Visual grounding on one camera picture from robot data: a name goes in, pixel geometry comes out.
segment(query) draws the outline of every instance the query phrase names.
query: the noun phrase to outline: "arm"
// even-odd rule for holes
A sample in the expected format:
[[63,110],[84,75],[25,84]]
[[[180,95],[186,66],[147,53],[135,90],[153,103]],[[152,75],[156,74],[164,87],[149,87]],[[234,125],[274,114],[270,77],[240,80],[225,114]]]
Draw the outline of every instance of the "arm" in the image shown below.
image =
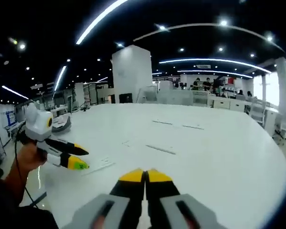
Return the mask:
[[40,154],[37,153],[37,147],[33,143],[24,145],[17,154],[17,159],[21,177],[19,176],[16,160],[14,160],[10,173],[3,182],[13,194],[17,205],[19,205],[23,199],[24,187],[27,183],[29,172],[43,165],[46,160],[42,159]]

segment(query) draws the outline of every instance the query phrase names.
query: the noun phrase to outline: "window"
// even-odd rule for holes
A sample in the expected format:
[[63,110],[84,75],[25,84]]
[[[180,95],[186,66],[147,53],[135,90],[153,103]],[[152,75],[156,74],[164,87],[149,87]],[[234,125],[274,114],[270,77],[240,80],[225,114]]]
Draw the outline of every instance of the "window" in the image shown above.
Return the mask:
[[278,106],[280,102],[280,88],[276,72],[266,75],[266,101]]
[[253,78],[253,96],[260,100],[263,99],[263,81],[261,75]]

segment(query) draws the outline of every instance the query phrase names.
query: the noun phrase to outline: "person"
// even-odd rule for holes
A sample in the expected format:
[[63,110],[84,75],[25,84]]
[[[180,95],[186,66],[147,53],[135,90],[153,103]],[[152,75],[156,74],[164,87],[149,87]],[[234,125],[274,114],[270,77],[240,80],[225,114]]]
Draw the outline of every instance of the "person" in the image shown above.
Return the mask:
[[7,177],[0,180],[0,228],[57,229],[54,217],[49,211],[30,206],[19,207],[29,173],[42,166],[46,162],[46,156],[37,152],[35,144],[29,143],[21,148],[17,159],[20,174],[14,160]]
[[200,81],[199,78],[197,78],[193,83],[193,90],[198,91],[198,82]]
[[207,78],[206,81],[204,81],[203,85],[204,85],[204,90],[209,91],[211,89],[211,85],[212,85],[210,83],[210,78]]

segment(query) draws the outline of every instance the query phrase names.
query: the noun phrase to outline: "table surface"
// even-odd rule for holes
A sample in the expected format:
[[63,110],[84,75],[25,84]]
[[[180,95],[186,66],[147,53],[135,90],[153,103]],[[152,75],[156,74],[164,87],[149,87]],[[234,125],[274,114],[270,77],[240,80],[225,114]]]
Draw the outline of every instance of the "table surface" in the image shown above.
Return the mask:
[[62,107],[55,108],[51,110],[51,112],[57,112],[57,111],[65,110],[65,109],[68,109],[68,106],[62,106]]
[[[286,194],[283,153],[258,123],[241,112],[103,104],[73,113],[71,131],[61,138],[86,148],[90,154],[82,158],[92,162],[91,167],[104,157],[116,164],[84,176],[81,171],[44,165],[48,201],[59,227],[94,197],[109,193],[121,175],[137,168],[166,173],[181,194],[192,195],[231,229],[261,228]],[[149,225],[144,200],[138,228]]]

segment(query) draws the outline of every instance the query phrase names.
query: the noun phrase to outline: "hand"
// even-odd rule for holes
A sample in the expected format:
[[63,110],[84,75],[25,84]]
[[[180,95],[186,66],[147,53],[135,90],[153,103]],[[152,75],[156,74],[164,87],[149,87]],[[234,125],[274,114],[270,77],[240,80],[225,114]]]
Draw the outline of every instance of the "hand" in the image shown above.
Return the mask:
[[33,143],[24,145],[17,154],[17,159],[19,167],[27,172],[42,166],[47,161],[46,155],[42,157],[37,153],[37,146]]

